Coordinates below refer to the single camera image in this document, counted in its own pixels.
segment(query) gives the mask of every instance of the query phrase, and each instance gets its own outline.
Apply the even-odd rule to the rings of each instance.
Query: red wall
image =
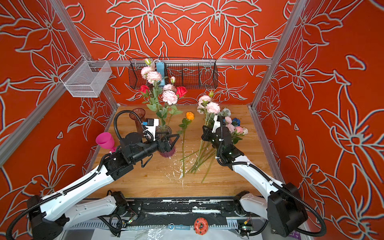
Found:
[[[63,0],[92,57],[129,60],[147,56],[271,58],[293,8],[292,0]],[[142,103],[128,87],[127,68],[114,68],[109,88],[121,104]],[[219,68],[216,101],[248,104],[266,66]],[[180,104],[197,104],[204,90]]]
[[[0,52],[1,144],[80,54],[47,0],[1,1]],[[1,167],[0,239],[29,197],[50,194],[84,174],[111,114],[103,93],[89,99],[64,93]],[[26,219],[14,237],[31,239]]]
[[[325,239],[384,235],[383,22],[382,1],[308,1],[257,107]]]

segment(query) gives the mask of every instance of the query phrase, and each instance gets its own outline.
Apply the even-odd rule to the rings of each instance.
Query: red rose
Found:
[[[179,98],[182,98],[187,93],[187,89],[185,87],[177,87],[176,95],[179,96]]]
[[[147,93],[147,90],[148,90],[148,92],[150,91],[149,87],[147,85],[141,85],[140,92]]]

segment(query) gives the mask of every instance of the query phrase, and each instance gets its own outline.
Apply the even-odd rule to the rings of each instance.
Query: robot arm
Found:
[[[145,167],[154,152],[169,152],[180,135],[165,135],[158,139],[156,126],[159,125],[159,120],[148,119],[147,122],[142,122],[147,142],[142,142],[142,137],[137,132],[131,132],[122,138],[116,127],[117,118],[121,113],[135,114],[126,110],[116,115],[114,126],[120,140],[116,152],[104,155],[97,168],[63,189],[43,198],[35,195],[28,199],[28,209],[10,224],[6,232],[7,240],[13,239],[13,227],[26,214],[29,215],[34,239],[52,240],[66,228],[85,220],[109,214],[123,215],[128,211],[129,204],[121,192],[113,192],[103,199],[85,204],[75,204],[133,170],[136,163],[141,162],[141,167]]]
[[[283,237],[288,236],[293,230],[314,237],[323,236],[326,233],[324,220],[316,210],[301,199],[298,189],[292,183],[283,184],[255,166],[232,144],[231,133],[226,126],[223,126],[224,121],[224,117],[215,116],[212,128],[203,126],[201,138],[211,142],[217,149],[216,158],[220,165],[239,173],[263,196],[263,198],[256,197],[250,193],[241,196],[239,202],[242,208],[266,218],[271,223],[272,229]],[[319,220],[321,224],[319,232],[307,232],[298,228],[308,219],[306,208]]]

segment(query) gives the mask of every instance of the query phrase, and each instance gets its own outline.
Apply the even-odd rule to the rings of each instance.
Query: blue rose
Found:
[[[232,125],[235,127],[240,126],[240,120],[237,118],[232,119]]]

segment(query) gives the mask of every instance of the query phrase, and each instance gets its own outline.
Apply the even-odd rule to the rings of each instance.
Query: orange rose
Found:
[[[193,114],[193,112],[187,112],[187,119],[189,120],[195,119],[195,114]]]

